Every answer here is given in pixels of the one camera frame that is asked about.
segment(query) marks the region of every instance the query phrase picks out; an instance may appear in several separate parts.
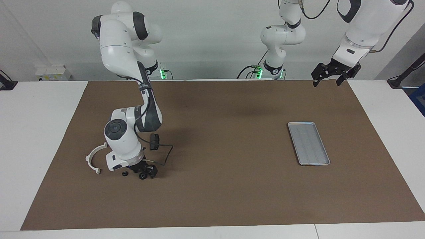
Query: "white c-shaped bracket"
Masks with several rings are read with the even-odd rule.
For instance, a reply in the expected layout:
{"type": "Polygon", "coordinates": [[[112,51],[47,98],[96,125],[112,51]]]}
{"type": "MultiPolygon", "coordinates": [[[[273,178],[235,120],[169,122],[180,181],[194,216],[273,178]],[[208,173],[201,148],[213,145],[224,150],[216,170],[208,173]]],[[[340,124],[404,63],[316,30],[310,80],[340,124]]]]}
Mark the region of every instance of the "white c-shaped bracket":
{"type": "Polygon", "coordinates": [[[93,165],[91,164],[91,159],[93,158],[93,156],[97,153],[97,152],[99,152],[100,150],[102,150],[102,149],[104,149],[104,148],[107,148],[108,147],[108,144],[107,144],[107,142],[105,142],[103,145],[100,145],[100,146],[97,146],[96,148],[94,148],[91,152],[90,152],[90,154],[89,155],[87,155],[86,156],[86,158],[85,158],[85,160],[87,161],[87,163],[88,163],[88,166],[91,168],[91,169],[93,169],[93,170],[95,170],[96,171],[96,174],[100,174],[100,168],[95,168],[95,167],[93,167],[93,165]]]}

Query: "brown mat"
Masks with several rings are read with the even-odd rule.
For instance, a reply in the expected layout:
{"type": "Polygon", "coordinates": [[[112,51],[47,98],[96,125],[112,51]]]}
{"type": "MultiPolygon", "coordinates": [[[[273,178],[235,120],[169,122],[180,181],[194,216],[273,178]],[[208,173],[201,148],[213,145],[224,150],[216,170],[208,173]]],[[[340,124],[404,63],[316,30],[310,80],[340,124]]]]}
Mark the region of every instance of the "brown mat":
{"type": "MultiPolygon", "coordinates": [[[[154,82],[173,143],[158,178],[108,171],[112,110],[134,82],[89,82],[22,230],[422,221],[425,216],[347,83],[154,82]],[[327,166],[300,166],[290,121],[314,121],[327,166]]],[[[147,151],[162,160],[167,148],[147,151]]]]}

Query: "white table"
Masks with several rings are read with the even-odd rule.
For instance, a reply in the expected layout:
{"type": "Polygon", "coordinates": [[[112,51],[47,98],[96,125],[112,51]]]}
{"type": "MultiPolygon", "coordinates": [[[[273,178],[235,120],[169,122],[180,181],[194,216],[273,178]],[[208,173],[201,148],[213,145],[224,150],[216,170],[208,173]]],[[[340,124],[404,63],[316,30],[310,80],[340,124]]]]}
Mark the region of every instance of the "white table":
{"type": "MultiPolygon", "coordinates": [[[[385,81],[349,84],[425,211],[425,117],[385,81]]],[[[0,238],[425,238],[425,222],[19,231],[86,85],[20,82],[0,91],[0,238]]]]}

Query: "end effector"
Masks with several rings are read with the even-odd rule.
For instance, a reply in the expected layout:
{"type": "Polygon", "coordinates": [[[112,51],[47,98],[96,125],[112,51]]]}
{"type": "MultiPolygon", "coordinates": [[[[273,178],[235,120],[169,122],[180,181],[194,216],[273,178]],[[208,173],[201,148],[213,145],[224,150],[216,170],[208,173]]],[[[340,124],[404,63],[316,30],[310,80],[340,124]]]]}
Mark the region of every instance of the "end effector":
{"type": "Polygon", "coordinates": [[[355,77],[361,69],[359,61],[394,25],[407,4],[408,0],[339,0],[337,11],[349,27],[330,63],[319,63],[312,72],[313,85],[335,75],[340,76],[338,85],[355,77]]]}
{"type": "Polygon", "coordinates": [[[359,61],[369,53],[371,48],[358,46],[347,37],[343,38],[330,63],[319,63],[313,70],[313,85],[316,87],[321,80],[335,75],[340,76],[337,79],[337,85],[341,85],[348,78],[354,78],[362,68],[359,61]]]}

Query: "white wall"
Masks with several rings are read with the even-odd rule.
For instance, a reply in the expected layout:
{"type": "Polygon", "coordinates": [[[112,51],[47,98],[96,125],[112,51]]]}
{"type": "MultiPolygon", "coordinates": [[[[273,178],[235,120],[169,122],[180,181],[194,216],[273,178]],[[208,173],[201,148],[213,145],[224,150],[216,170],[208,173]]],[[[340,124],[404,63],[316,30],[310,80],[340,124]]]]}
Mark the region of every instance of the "white wall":
{"type": "MultiPolygon", "coordinates": [[[[397,53],[390,63],[379,73],[376,80],[386,80],[403,73],[413,62],[425,53],[425,24],[397,53]]],[[[402,86],[419,86],[425,83],[425,67],[407,76],[402,86]]]]}
{"type": "MultiPolygon", "coordinates": [[[[53,64],[65,64],[75,80],[116,79],[101,64],[99,46],[90,33],[94,16],[108,14],[114,0],[0,0],[53,64]]],[[[163,41],[153,48],[175,78],[234,78],[246,65],[257,63],[266,50],[263,27],[282,24],[276,1],[256,0],[127,0],[149,21],[161,26],[163,41]]],[[[303,18],[306,40],[287,46],[287,79],[310,79],[319,62],[328,63],[347,24],[333,0],[316,20],[303,18]]],[[[306,1],[315,15],[326,0],[306,1]]],[[[386,50],[363,60],[356,79],[374,79],[425,23],[425,1],[416,0],[412,12],[386,50]]],[[[37,57],[5,17],[0,16],[0,68],[17,80],[33,80],[37,57]]]]}

